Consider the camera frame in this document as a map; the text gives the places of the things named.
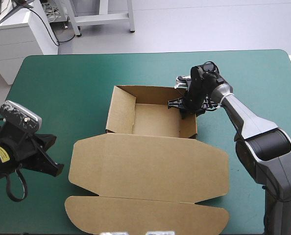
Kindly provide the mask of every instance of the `box flap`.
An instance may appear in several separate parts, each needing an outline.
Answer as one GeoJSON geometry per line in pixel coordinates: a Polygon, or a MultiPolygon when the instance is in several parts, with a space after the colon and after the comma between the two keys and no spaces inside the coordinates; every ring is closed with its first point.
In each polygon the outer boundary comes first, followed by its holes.
{"type": "Polygon", "coordinates": [[[69,181],[105,197],[195,203],[228,192],[228,156],[197,140],[108,133],[74,145],[69,181]]]}
{"type": "Polygon", "coordinates": [[[175,231],[176,235],[218,235],[229,219],[222,208],[137,199],[72,196],[65,209],[75,226],[91,234],[175,231]]]}
{"type": "Polygon", "coordinates": [[[131,134],[135,119],[135,103],[136,98],[133,95],[114,87],[106,130],[131,134]]]}
{"type": "Polygon", "coordinates": [[[138,104],[164,104],[168,100],[180,97],[179,92],[174,87],[153,87],[153,86],[117,86],[136,97],[138,104]]]}

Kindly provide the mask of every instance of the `white table leg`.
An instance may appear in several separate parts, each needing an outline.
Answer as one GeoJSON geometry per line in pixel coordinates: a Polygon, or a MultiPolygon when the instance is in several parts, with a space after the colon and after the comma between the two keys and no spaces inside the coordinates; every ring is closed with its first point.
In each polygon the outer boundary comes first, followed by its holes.
{"type": "Polygon", "coordinates": [[[74,13],[74,9],[72,7],[72,3],[71,0],[65,0],[65,6],[69,15],[69,19],[71,21],[72,27],[73,27],[73,31],[75,32],[75,35],[80,36],[81,33],[78,29],[76,20],[75,20],[75,13],[74,13]]]}
{"type": "Polygon", "coordinates": [[[108,0],[100,0],[99,15],[108,14],[108,0]]]}
{"type": "Polygon", "coordinates": [[[128,6],[128,16],[129,16],[129,23],[130,23],[130,32],[135,32],[135,20],[134,20],[134,11],[132,8],[132,0],[127,0],[128,6]]]}

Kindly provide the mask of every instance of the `box lid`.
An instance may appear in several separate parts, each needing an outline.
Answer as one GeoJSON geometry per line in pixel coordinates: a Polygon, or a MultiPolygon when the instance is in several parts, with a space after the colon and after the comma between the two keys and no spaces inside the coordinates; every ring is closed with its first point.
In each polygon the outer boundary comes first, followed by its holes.
{"type": "Polygon", "coordinates": [[[69,181],[102,197],[195,203],[229,190],[228,156],[197,140],[108,133],[75,143],[69,181]]]}
{"type": "Polygon", "coordinates": [[[222,208],[124,198],[71,196],[65,209],[75,226],[91,234],[175,231],[176,235],[218,235],[229,219],[222,208]]]}

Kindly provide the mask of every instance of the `open cardboard box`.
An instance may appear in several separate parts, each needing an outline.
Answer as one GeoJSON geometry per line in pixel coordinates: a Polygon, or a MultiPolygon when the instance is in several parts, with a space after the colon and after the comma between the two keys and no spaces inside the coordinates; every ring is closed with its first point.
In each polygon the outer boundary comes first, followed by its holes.
{"type": "Polygon", "coordinates": [[[69,181],[95,192],[71,196],[68,217],[92,233],[175,231],[219,234],[228,222],[222,208],[195,205],[229,190],[228,156],[197,140],[195,115],[181,119],[167,101],[173,88],[116,86],[107,134],[74,145],[69,181]]]}
{"type": "Polygon", "coordinates": [[[195,139],[195,115],[182,119],[178,109],[167,108],[169,100],[180,96],[171,87],[115,86],[106,130],[123,134],[195,139]]]}

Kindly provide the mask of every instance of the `gray floor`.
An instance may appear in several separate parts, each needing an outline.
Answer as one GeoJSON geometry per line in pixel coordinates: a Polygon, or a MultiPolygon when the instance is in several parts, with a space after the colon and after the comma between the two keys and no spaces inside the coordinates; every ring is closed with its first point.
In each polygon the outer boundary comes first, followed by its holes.
{"type": "MultiPolygon", "coordinates": [[[[98,2],[75,0],[79,15],[98,2]]],[[[291,0],[134,0],[136,32],[129,25],[84,26],[60,54],[283,49],[291,54],[291,0]]],[[[109,11],[126,8],[110,0],[109,11]]],[[[59,31],[60,40],[72,30],[59,31]]]]}

